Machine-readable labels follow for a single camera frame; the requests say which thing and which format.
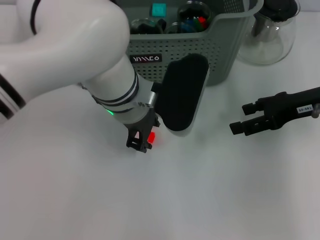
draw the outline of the white table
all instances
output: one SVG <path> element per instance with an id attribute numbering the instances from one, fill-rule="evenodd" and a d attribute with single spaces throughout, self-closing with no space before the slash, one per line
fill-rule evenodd
<path id="1" fill-rule="evenodd" d="M 162 125 L 147 154 L 77 86 L 0 128 L 1 240 L 316 240 L 320 121 L 233 136 L 242 105 L 320 86 L 320 13 L 301 13 L 282 62 L 234 63 L 205 91 L 191 134 Z"/>

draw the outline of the blue object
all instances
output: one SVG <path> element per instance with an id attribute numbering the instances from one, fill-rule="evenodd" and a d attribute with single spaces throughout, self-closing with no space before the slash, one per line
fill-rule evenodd
<path id="1" fill-rule="evenodd" d="M 154 3 L 152 4 L 152 17 L 164 18 L 167 15 L 167 4 Z"/>

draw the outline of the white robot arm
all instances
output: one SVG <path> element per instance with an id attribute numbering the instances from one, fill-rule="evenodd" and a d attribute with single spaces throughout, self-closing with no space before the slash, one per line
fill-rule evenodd
<path id="1" fill-rule="evenodd" d="M 109 0 L 18 0 L 16 7 L 31 37 L 0 45 L 0 118 L 10 119 L 39 95 L 82 83 L 129 129 L 128 147 L 150 149 L 148 136 L 159 126 L 154 109 L 159 91 L 135 73 L 126 56 L 125 13 Z M 206 72 L 196 106 L 207 79 Z"/>

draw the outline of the black lid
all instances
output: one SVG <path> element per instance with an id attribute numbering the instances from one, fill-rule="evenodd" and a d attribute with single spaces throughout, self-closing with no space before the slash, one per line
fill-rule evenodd
<path id="1" fill-rule="evenodd" d="M 297 11 L 298 4 L 295 0 L 264 0 L 259 13 L 274 22 L 285 22 L 293 18 Z"/>

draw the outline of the gray basket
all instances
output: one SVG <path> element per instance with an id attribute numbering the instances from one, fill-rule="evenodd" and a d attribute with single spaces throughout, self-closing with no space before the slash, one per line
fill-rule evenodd
<path id="1" fill-rule="evenodd" d="M 167 3 L 168 25 L 177 21 L 178 8 L 187 0 L 118 0 L 129 22 L 150 17 L 152 3 Z M 229 75 L 239 51 L 250 16 L 264 0 L 201 0 L 216 14 L 210 27 L 199 33 L 131 35 L 127 55 L 161 54 L 162 62 L 135 63 L 135 70 L 153 82 L 161 83 L 168 64 L 192 53 L 207 57 L 210 64 L 208 85 L 223 82 Z"/>

